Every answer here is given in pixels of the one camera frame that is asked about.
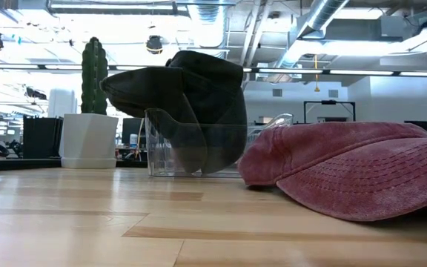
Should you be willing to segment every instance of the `cactus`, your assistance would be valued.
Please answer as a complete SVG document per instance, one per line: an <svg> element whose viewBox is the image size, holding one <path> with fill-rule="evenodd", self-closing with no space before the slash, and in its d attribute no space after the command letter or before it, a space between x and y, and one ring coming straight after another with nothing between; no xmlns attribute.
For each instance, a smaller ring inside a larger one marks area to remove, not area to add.
<svg viewBox="0 0 427 267"><path fill-rule="evenodd" d="M82 53L82 113L107 114L107 96L100 82L108 77L108 61L102 43L92 37Z"/></svg>

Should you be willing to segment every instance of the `red cap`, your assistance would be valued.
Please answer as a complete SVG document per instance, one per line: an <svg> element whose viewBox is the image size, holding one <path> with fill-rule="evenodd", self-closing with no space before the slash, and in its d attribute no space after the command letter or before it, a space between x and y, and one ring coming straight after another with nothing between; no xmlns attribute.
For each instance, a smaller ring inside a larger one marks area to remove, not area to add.
<svg viewBox="0 0 427 267"><path fill-rule="evenodd" d="M247 150L239 171L248 185L276 184L332 217L387 219L427 205L427 132L386 122L273 128Z"/></svg>

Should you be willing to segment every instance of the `white pot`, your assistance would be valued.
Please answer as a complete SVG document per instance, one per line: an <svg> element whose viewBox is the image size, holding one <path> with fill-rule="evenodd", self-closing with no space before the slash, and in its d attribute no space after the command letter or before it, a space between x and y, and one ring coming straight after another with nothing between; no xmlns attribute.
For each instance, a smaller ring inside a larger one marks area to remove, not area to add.
<svg viewBox="0 0 427 267"><path fill-rule="evenodd" d="M65 114L60 156L63 168L115 168L118 118Z"/></svg>

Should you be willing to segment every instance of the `wooden table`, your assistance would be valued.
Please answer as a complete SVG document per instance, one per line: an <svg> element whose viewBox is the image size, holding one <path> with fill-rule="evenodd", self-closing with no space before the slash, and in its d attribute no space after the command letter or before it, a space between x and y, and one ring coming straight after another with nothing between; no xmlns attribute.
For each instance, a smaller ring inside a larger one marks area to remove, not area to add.
<svg viewBox="0 0 427 267"><path fill-rule="evenodd" d="M240 179L7 171L0 266L427 267L427 210L356 224Z"/></svg>

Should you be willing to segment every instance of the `office desk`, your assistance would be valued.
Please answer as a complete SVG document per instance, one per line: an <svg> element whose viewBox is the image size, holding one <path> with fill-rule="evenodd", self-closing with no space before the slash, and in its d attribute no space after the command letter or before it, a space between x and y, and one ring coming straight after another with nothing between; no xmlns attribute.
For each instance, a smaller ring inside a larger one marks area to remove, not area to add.
<svg viewBox="0 0 427 267"><path fill-rule="evenodd" d="M427 266L427 210L356 224L240 179L3 171L0 266Z"/></svg>

